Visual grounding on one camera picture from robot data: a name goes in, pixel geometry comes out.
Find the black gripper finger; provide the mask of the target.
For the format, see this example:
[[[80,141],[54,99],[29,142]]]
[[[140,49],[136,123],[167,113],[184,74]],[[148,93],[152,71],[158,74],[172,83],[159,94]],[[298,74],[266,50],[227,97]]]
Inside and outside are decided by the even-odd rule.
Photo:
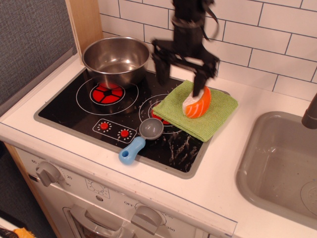
[[[193,97],[197,97],[200,94],[200,91],[204,88],[207,79],[208,77],[204,72],[195,73]]]
[[[153,56],[156,69],[156,78],[161,86],[164,86],[169,80],[170,64],[159,56]]]

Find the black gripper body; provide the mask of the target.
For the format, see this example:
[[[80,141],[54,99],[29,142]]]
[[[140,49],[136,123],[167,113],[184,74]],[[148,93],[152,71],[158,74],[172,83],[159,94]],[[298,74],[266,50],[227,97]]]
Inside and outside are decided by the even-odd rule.
[[[203,46],[203,26],[174,26],[172,40],[154,39],[152,56],[159,56],[170,65],[205,74],[216,74],[219,58]]]

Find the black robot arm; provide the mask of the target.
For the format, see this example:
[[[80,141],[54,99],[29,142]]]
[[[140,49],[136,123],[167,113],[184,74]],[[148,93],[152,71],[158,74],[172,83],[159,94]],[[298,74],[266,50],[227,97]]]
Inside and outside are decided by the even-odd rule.
[[[204,26],[206,14],[218,22],[210,10],[213,0],[174,0],[172,24],[173,40],[154,39],[152,54],[160,85],[170,76],[170,66],[175,65],[194,72],[193,97],[197,97],[209,78],[215,77],[219,58],[207,51],[203,39],[208,39]]]

